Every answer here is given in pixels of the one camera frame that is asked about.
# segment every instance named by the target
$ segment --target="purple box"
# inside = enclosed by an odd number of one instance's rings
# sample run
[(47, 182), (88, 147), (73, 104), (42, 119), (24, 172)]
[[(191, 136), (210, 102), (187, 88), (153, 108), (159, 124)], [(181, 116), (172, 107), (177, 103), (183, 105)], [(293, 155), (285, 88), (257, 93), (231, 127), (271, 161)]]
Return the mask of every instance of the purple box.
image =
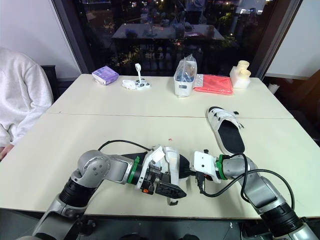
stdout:
[(104, 66), (99, 68), (98, 70), (95, 70), (92, 73), (94, 79), (96, 82), (102, 84), (102, 85), (108, 85), (110, 83), (113, 83), (117, 78), (119, 77), (119, 74), (115, 71), (113, 71), (110, 67)]

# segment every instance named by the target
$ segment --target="person's hand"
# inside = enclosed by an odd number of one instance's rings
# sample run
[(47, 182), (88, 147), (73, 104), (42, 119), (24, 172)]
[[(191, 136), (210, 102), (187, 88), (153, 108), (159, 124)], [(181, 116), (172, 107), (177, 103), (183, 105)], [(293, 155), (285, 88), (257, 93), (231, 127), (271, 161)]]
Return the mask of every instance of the person's hand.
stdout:
[(0, 160), (4, 159), (4, 157), (10, 152), (10, 150), (14, 147), (11, 143), (7, 144), (3, 150), (0, 152)]

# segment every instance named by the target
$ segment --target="black chair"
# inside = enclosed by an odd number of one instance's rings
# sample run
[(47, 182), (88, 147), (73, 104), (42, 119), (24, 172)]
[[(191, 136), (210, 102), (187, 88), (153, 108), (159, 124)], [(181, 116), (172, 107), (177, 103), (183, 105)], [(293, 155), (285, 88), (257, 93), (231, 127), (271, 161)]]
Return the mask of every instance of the black chair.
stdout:
[(53, 94), (53, 101), (55, 102), (60, 94), (58, 90), (58, 81), (56, 75), (56, 66), (55, 65), (42, 65), (41, 66), (45, 72), (46, 77), (49, 80), (49, 84)]

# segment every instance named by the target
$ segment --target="person's sleeve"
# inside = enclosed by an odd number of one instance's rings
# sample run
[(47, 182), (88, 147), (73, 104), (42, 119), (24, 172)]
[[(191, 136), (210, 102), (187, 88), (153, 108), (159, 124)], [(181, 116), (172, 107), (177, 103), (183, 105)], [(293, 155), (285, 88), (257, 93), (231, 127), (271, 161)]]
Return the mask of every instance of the person's sleeve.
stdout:
[(4, 126), (0, 124), (0, 147), (5, 147), (11, 141), (9, 133), (5, 130)]
[(44, 70), (37, 64), (27, 70), (24, 83), (31, 100), (27, 116), (17, 126), (12, 144), (16, 143), (30, 130), (37, 119), (52, 105), (53, 95)]

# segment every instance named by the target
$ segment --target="green ring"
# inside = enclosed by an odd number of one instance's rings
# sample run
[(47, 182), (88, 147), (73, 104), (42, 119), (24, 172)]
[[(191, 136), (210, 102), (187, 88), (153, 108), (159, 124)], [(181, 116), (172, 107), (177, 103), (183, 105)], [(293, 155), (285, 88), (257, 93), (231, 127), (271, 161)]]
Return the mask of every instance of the green ring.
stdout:
[(223, 155), (221, 154), (221, 155), (219, 156), (218, 161), (215, 162), (215, 165), (217, 166), (217, 168), (218, 168), (218, 170), (219, 170), (220, 178), (221, 178), (222, 180), (228, 180), (228, 179), (225, 177), (225, 175), (224, 175), (224, 171), (222, 170), (222, 161), (223, 161), (222, 157), (223, 157)]
[(134, 164), (133, 164), (133, 167), (132, 167), (132, 170), (131, 170), (131, 173), (130, 173), (130, 176), (128, 178), (128, 181), (127, 183), (130, 184), (132, 179), (134, 178), (134, 175), (135, 175), (135, 172), (136, 172), (136, 169), (137, 169), (137, 166), (138, 166), (138, 163), (140, 162), (140, 157), (136, 157), (135, 160), (134, 160)]

